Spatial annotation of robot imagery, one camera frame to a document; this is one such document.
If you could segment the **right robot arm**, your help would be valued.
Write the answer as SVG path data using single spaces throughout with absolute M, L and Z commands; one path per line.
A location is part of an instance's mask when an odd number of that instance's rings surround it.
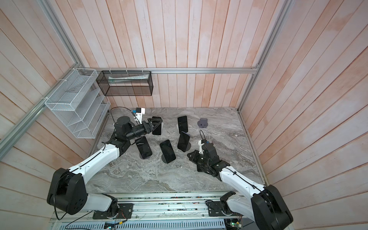
M 260 230 L 283 230 L 293 222 L 293 216 L 278 189 L 262 185 L 242 175 L 218 157 L 210 158 L 198 150 L 188 158 L 204 172 L 233 187 L 220 201 L 206 201 L 210 216 L 240 214 L 254 221 Z

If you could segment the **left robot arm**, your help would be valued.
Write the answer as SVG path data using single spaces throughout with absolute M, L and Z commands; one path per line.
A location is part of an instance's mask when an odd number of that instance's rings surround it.
M 98 152 L 69 169 L 60 168 L 54 172 L 47 203 L 70 215 L 99 211 L 109 219 L 116 218 L 119 212 L 117 199 L 110 195 L 89 194 L 85 185 L 107 164 L 122 156 L 131 140 L 153 132 L 162 122 L 161 118 L 149 118 L 135 125 L 127 116 L 118 118 L 112 137 Z

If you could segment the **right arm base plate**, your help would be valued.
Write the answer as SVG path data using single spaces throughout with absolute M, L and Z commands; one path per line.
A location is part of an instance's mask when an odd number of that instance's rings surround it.
M 205 204 L 208 207 L 208 214 L 210 217 L 226 217 L 237 215 L 237 213 L 230 211 L 224 202 L 206 200 Z

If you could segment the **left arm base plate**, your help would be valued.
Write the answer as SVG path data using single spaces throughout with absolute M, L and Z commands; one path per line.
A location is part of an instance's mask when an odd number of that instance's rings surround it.
M 108 211 L 95 211 L 93 219 L 130 219 L 133 207 L 133 203 L 114 204 Z

